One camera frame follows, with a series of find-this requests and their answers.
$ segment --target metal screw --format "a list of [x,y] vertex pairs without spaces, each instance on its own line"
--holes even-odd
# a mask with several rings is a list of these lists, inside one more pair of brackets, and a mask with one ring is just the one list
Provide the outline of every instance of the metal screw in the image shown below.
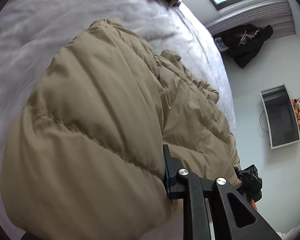
[[227,183],[227,181],[226,181],[226,179],[224,179],[224,178],[218,178],[218,179],[217,179],[217,183],[218,183],[219,185],[224,185],[224,184]]
[[179,174],[185,176],[185,175],[188,175],[189,174],[189,171],[187,169],[180,169],[179,170]]

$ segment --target white floor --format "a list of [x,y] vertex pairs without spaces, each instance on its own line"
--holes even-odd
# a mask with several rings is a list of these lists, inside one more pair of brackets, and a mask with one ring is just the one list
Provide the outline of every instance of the white floor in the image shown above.
[[[234,99],[237,149],[242,168],[255,164],[263,179],[258,211],[279,232],[300,223],[300,142],[271,150],[262,131],[259,90],[285,83],[293,98],[300,97],[300,39],[290,35],[268,40],[244,68],[224,57]],[[266,119],[261,117],[266,129]]]

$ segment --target hand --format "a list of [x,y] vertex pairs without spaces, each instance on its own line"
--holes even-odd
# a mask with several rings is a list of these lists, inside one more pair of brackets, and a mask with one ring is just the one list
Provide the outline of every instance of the hand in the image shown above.
[[258,208],[257,208],[257,206],[256,206],[256,203],[254,202],[253,199],[250,201],[250,205],[251,205],[256,211],[258,211]]

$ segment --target black jacket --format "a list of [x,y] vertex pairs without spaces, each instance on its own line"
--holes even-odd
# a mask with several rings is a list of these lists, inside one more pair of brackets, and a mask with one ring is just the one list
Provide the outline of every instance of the black jacket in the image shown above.
[[[245,44],[239,44],[243,34],[246,32],[254,38],[246,38]],[[260,51],[263,43],[273,34],[272,27],[268,25],[266,28],[257,28],[251,24],[240,25],[227,30],[221,35],[222,41],[229,47],[229,55],[234,58],[239,67],[244,68],[250,60],[252,60]]]

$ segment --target bed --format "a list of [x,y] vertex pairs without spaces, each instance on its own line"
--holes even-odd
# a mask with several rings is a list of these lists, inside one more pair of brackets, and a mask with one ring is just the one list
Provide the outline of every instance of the bed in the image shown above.
[[[189,70],[219,92],[218,106],[235,134],[222,58],[210,33],[183,3],[168,8],[153,0],[9,0],[0,11],[0,166],[7,132],[53,56],[103,18],[142,36],[157,53],[180,54]],[[9,221],[1,197],[0,226],[12,240],[24,234]]]

